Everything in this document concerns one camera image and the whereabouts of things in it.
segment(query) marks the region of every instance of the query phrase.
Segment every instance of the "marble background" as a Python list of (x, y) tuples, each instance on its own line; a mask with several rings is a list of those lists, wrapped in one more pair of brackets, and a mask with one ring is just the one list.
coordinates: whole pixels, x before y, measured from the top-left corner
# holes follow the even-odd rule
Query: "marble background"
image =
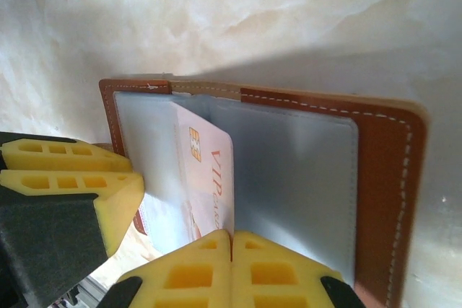
[(5, 131), (104, 142), (101, 78), (228, 66), (204, 77), (423, 103), (402, 306), (462, 306), (462, 0), (0, 0), (0, 24)]

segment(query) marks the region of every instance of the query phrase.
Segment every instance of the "card slot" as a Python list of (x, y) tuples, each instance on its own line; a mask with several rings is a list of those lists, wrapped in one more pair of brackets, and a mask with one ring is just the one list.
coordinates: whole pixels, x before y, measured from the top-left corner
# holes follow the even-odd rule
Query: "card slot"
[(235, 227), (354, 282), (357, 141), (349, 118), (214, 100), (234, 147)]
[[(147, 181), (145, 176), (145, 184), (149, 187), (152, 181), (156, 196), (176, 194), (177, 198), (184, 187), (172, 184), (181, 176), (172, 156), (177, 151), (174, 134), (160, 138), (162, 149), (155, 153), (140, 146), (153, 141), (146, 138), (146, 133), (165, 126), (163, 122), (170, 116), (165, 113), (164, 120), (146, 122), (142, 110), (172, 101), (230, 135), (234, 146), (236, 229), (257, 232), (319, 260), (339, 270), (346, 282), (353, 284), (358, 132), (350, 118), (208, 95), (118, 93), (115, 98), (124, 146), (135, 170), (151, 172)], [(167, 159), (160, 160), (160, 153)], [(157, 158), (147, 159), (153, 155)], [(163, 198), (152, 206), (169, 208), (162, 204)], [(181, 218), (175, 209), (164, 215), (169, 219), (157, 220), (160, 224), (171, 225), (171, 219)], [(147, 228), (158, 238), (166, 229), (175, 230), (175, 226)], [(167, 240), (162, 243), (173, 244)]]

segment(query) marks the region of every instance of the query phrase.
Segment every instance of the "brown leather wallet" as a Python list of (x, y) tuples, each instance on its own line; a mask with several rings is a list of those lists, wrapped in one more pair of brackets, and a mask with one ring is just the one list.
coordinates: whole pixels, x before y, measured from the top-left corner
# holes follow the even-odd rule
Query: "brown leather wallet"
[[(345, 94), (321, 94), (201, 81), (172, 75), (103, 79), (100, 91), (115, 153), (125, 154), (114, 92), (208, 94), (241, 102), (351, 118), (359, 130), (354, 290), (367, 307), (399, 307), (427, 137), (419, 105)], [(135, 218), (135, 225), (144, 232)]]

